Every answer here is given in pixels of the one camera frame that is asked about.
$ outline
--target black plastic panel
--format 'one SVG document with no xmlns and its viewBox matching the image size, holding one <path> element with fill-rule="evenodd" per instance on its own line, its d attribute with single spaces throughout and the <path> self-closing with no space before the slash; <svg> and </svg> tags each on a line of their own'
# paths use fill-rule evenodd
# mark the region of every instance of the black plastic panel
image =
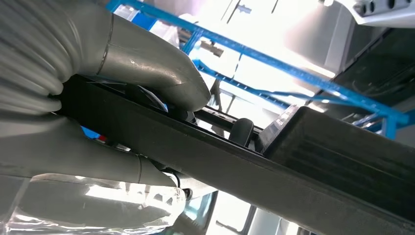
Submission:
<svg viewBox="0 0 415 235">
<path fill-rule="evenodd" d="M 301 107 L 264 155 L 415 221 L 415 150 Z"/>
</svg>

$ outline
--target plastic wrap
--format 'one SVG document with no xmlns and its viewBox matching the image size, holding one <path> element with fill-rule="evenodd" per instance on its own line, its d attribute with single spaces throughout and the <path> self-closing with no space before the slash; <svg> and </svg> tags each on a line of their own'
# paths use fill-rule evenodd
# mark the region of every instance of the plastic wrap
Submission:
<svg viewBox="0 0 415 235">
<path fill-rule="evenodd" d="M 183 212 L 180 188 L 61 174 L 2 176 L 0 234 L 148 235 Z"/>
</svg>

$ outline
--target blue metal bar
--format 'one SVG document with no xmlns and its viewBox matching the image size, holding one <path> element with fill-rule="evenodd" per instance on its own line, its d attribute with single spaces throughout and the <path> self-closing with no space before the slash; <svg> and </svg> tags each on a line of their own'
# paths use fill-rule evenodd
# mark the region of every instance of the blue metal bar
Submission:
<svg viewBox="0 0 415 235">
<path fill-rule="evenodd" d="M 234 40 L 231 40 L 222 35 L 214 33 L 210 30 L 207 30 L 205 28 L 202 28 L 200 26 L 197 26 L 195 24 L 182 20 L 170 13 L 164 12 L 162 10 L 159 10 L 153 6 L 150 6 L 148 4 L 145 4 L 137 0 L 121 0 L 121 2 L 122 4 L 132 6 L 137 10 L 151 14 L 157 17 L 158 19 L 162 19 L 172 24 L 175 24 L 178 27 L 182 27 L 193 32 L 195 31 L 202 32 L 203 37 L 209 38 L 214 42 L 222 44 L 230 49 L 236 50 L 251 58 L 254 58 L 267 65 L 273 66 L 281 71 L 284 71 L 290 75 L 293 75 L 302 81 L 305 81 L 327 92 L 330 92 L 333 95 L 340 97 L 341 99 L 344 99 L 346 101 L 349 101 L 355 104 L 356 106 L 360 106 L 374 113 L 379 113 L 382 116 L 395 116 L 396 120 L 400 123 L 406 123 L 408 121 L 408 117 L 406 115 L 384 104 L 381 104 L 377 101 L 367 98 L 361 94 L 350 91 L 349 89 L 346 89 L 338 84 L 326 81 L 320 77 L 304 72 L 280 60 L 277 60 L 269 55 L 266 55 L 262 52 L 259 52 L 243 44 L 240 44 Z"/>
<path fill-rule="evenodd" d="M 306 94 L 295 93 L 295 92 L 270 92 L 270 91 L 264 91 L 264 90 L 257 90 L 257 91 L 259 91 L 263 94 L 272 94 L 272 95 L 280 95 L 280 96 L 293 96 L 293 97 L 297 97 L 297 98 L 300 98 L 300 99 L 313 100 L 313 101 L 324 101 L 324 100 L 326 100 L 327 103 L 354 106 L 353 103 L 342 100 L 338 97 L 331 97 L 331 96 L 325 96 L 325 95 L 308 96 Z"/>
<path fill-rule="evenodd" d="M 121 0 L 112 0 L 107 5 L 105 5 L 105 8 L 111 12 L 115 12 L 115 10 L 122 4 Z"/>
<path fill-rule="evenodd" d="M 398 125 L 396 127 L 397 129 L 401 129 L 401 128 L 405 128 L 407 126 L 415 125 L 415 109 L 407 111 L 407 112 L 405 112 L 405 114 L 409 116 L 408 123 L 406 123 L 406 124 L 398 123 Z M 382 130 L 382 123 L 375 123 L 372 126 L 369 126 L 365 129 L 367 129 L 368 131 L 372 131 L 372 132 L 378 132 L 378 131 Z"/>
<path fill-rule="evenodd" d="M 241 89 L 243 89 L 243 90 L 245 90 L 249 93 L 255 94 L 255 95 L 257 95 L 257 96 L 273 103 L 274 105 L 279 106 L 282 109 L 286 109 L 286 108 L 290 107 L 290 104 L 287 104 L 287 103 L 285 103 L 281 100 L 278 100 L 277 98 L 274 98 L 274 97 L 272 97 L 268 94 L 261 93 L 261 92 L 259 92 L 258 90 L 254 89 L 252 87 L 249 87 L 249 86 L 247 86 L 243 83 L 235 81 L 234 79 L 232 79 L 230 77 L 227 77 L 225 75 L 222 75 L 222 74 L 210 69 L 202 61 L 199 61 L 199 66 L 197 68 L 198 68 L 199 71 L 204 72 L 204 73 L 214 77 L 215 79 L 224 81 L 224 82 L 229 83 L 233 86 L 239 87 L 239 88 L 241 88 Z"/>
<path fill-rule="evenodd" d="M 396 138 L 397 121 L 395 117 L 387 117 L 382 121 L 382 136 L 394 140 Z"/>
<path fill-rule="evenodd" d="M 193 50 L 194 45 L 200 40 L 202 37 L 202 32 L 200 31 L 194 31 L 192 33 L 192 36 L 190 36 L 187 43 L 183 46 L 182 51 L 186 53 L 187 55 L 190 54 L 190 52 Z"/>
</svg>

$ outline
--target blue metal frame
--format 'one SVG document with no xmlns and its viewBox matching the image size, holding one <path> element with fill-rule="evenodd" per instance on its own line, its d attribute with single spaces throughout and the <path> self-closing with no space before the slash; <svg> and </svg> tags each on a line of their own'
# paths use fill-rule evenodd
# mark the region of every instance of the blue metal frame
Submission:
<svg viewBox="0 0 415 235">
<path fill-rule="evenodd" d="M 305 81 L 313 86 L 316 86 L 324 91 L 327 91 L 335 96 L 337 96 L 339 99 L 335 99 L 332 97 L 321 97 L 318 96 L 315 99 L 316 100 L 330 100 L 335 103 L 343 104 L 343 105 L 355 105 L 361 108 L 364 108 L 368 111 L 374 112 L 375 114 L 385 117 L 386 119 L 386 125 L 385 125 L 385 132 L 384 134 L 389 138 L 394 138 L 394 128 L 396 129 L 396 123 L 405 124 L 408 122 L 408 116 L 396 111 L 384 104 L 381 104 L 375 100 L 372 100 L 370 98 L 367 98 L 361 94 L 358 94 L 356 92 L 353 92 L 349 89 L 346 89 L 336 83 L 332 83 L 330 81 L 326 81 L 320 77 L 317 77 L 315 75 L 312 75 L 310 73 L 307 73 L 305 71 L 302 71 L 300 69 L 297 69 L 291 65 L 288 65 L 276 58 L 273 58 L 269 55 L 266 55 L 260 51 L 257 51 L 255 49 L 252 49 L 250 47 L 247 47 L 241 43 L 238 43 L 234 40 L 231 40 L 229 38 L 226 38 L 222 35 L 219 35 L 217 33 L 214 33 L 210 30 L 207 30 L 203 27 L 200 27 L 198 25 L 192 24 L 190 22 L 187 22 L 183 19 L 180 19 L 170 13 L 164 12 L 160 9 L 157 9 L 151 5 L 145 4 L 143 2 L 137 1 L 137 0 L 113 0 L 110 1 L 107 5 L 107 9 L 114 12 L 116 10 L 115 5 L 118 4 L 125 4 L 128 6 L 131 6 L 141 12 L 145 12 L 149 15 L 152 15 L 160 20 L 167 21 L 169 23 L 172 23 L 178 27 L 184 28 L 186 30 L 189 30 L 192 32 L 192 36 L 189 39 L 189 41 L 186 43 L 184 50 L 185 53 L 190 53 L 191 49 L 193 48 L 194 44 L 197 42 L 197 40 L 200 39 L 200 37 L 206 37 L 213 42 L 219 43 L 221 45 L 224 45 L 230 49 L 233 49 L 235 51 L 240 52 L 241 54 L 247 55 L 253 59 L 256 59 L 262 63 L 265 63 L 267 65 L 270 65 L 274 68 L 277 68 L 281 71 L 286 72 L 289 75 L 295 76 L 298 79 Z M 241 83 L 235 82 L 233 79 L 225 77 L 223 75 L 219 75 L 217 72 L 209 69 L 206 66 L 200 65 L 199 69 L 203 72 L 207 72 L 208 74 L 211 73 L 215 74 L 217 79 L 224 80 L 226 82 L 229 82 L 236 86 L 241 86 Z M 281 93 L 281 92 L 269 92 L 269 91 L 259 91 L 255 90 L 253 88 L 250 88 L 248 86 L 242 87 L 244 90 L 247 90 L 248 92 L 251 92 L 253 94 L 256 94 L 260 97 L 263 97 L 267 100 L 272 100 L 273 103 L 280 105 L 281 107 L 285 107 L 286 103 L 279 101 L 278 99 L 271 97 L 270 95 L 294 95 L 296 97 L 302 96 L 302 94 L 296 94 L 296 93 Z"/>
</svg>

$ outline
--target blue metal rack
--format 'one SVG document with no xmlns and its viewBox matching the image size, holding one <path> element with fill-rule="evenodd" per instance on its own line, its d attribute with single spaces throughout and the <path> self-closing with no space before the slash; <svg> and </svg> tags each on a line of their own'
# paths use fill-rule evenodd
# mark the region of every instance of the blue metal rack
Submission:
<svg viewBox="0 0 415 235">
<path fill-rule="evenodd" d="M 396 111 L 384 104 L 381 104 L 375 100 L 372 100 L 368 97 L 365 97 L 361 94 L 355 93 L 349 89 L 346 89 L 336 83 L 332 83 L 330 81 L 326 81 L 318 76 L 312 75 L 310 73 L 307 73 L 305 71 L 302 71 L 298 68 L 295 68 L 291 65 L 288 65 L 276 58 L 273 58 L 269 55 L 266 55 L 260 51 L 257 51 L 255 49 L 252 49 L 250 47 L 247 47 L 241 43 L 238 43 L 234 40 L 231 40 L 229 38 L 226 38 L 222 35 L 219 35 L 217 33 L 214 33 L 208 29 L 205 29 L 203 27 L 200 27 L 198 25 L 192 24 L 190 22 L 187 22 L 183 19 L 180 19 L 170 13 L 164 12 L 160 9 L 157 9 L 151 5 L 145 4 L 143 2 L 137 1 L 137 0 L 112 0 L 107 4 L 107 9 L 114 12 L 121 4 L 128 5 L 130 7 L 135 8 L 136 10 L 140 11 L 140 13 L 146 13 L 149 14 L 157 19 L 169 22 L 173 25 L 176 25 L 178 27 L 181 27 L 183 29 L 186 29 L 190 32 L 192 32 L 192 35 L 190 39 L 187 41 L 187 43 L 184 45 L 182 50 L 189 54 L 193 47 L 195 46 L 196 42 L 200 40 L 201 37 L 205 37 L 210 39 L 211 41 L 215 43 L 219 43 L 221 45 L 224 45 L 230 49 L 233 49 L 243 55 L 247 55 L 253 59 L 256 59 L 262 63 L 265 63 L 267 65 L 270 65 L 274 68 L 277 68 L 281 71 L 286 72 L 289 75 L 295 76 L 298 79 L 307 82 L 313 86 L 316 86 L 326 92 L 329 92 L 334 95 L 332 96 L 321 96 L 316 95 L 313 97 L 309 97 L 304 94 L 298 94 L 298 93 L 287 93 L 287 92 L 271 92 L 271 91 L 263 91 L 263 90 L 257 90 L 252 87 L 246 86 L 240 82 L 235 81 L 233 78 L 226 77 L 209 67 L 207 67 L 202 62 L 199 62 L 197 67 L 200 71 L 205 72 L 216 79 L 222 80 L 224 82 L 230 83 L 234 86 L 240 87 L 241 89 L 244 89 L 250 93 L 253 93 L 257 96 L 260 96 L 275 105 L 278 105 L 282 108 L 287 108 L 289 104 L 278 100 L 277 98 L 273 97 L 274 95 L 279 96 L 294 96 L 298 98 L 305 98 L 309 100 L 317 100 L 317 101 L 328 101 L 329 103 L 335 103 L 335 104 L 342 104 L 342 105 L 352 105 L 357 106 L 360 108 L 364 108 L 368 111 L 373 112 L 374 114 L 370 116 L 367 120 L 362 120 L 361 122 L 355 123 L 356 125 L 361 125 L 363 123 L 367 123 L 370 121 L 371 118 L 383 118 L 383 125 L 382 125 L 382 134 L 390 139 L 394 139 L 396 135 L 396 128 L 397 125 L 405 125 L 408 123 L 409 117 L 407 114 L 401 113 L 399 111 Z"/>
</svg>

